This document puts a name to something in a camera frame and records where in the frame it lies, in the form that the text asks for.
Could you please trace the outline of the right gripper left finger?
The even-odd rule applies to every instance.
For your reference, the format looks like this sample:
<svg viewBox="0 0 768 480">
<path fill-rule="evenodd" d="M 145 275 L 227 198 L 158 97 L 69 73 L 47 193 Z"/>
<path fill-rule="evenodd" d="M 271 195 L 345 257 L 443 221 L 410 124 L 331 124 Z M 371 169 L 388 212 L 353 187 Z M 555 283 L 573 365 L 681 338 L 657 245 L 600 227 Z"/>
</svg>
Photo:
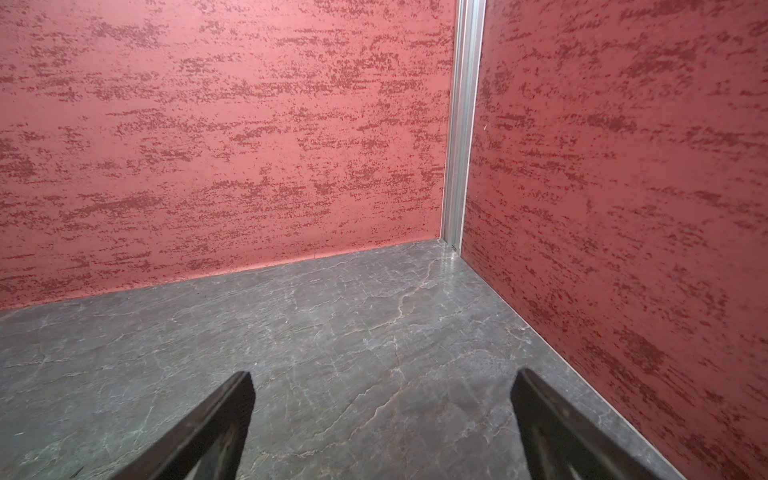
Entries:
<svg viewBox="0 0 768 480">
<path fill-rule="evenodd" d="M 256 394 L 251 374 L 238 371 L 126 465 L 115 479 L 234 479 Z"/>
</svg>

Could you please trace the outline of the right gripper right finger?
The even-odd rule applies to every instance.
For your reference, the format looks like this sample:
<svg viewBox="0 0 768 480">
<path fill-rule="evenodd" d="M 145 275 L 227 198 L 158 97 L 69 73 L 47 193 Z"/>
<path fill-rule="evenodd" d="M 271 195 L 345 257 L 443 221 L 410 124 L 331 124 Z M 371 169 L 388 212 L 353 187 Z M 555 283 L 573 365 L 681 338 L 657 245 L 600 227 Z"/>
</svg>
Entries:
<svg viewBox="0 0 768 480">
<path fill-rule="evenodd" d="M 510 391 L 533 479 L 655 479 L 587 417 L 529 368 Z"/>
</svg>

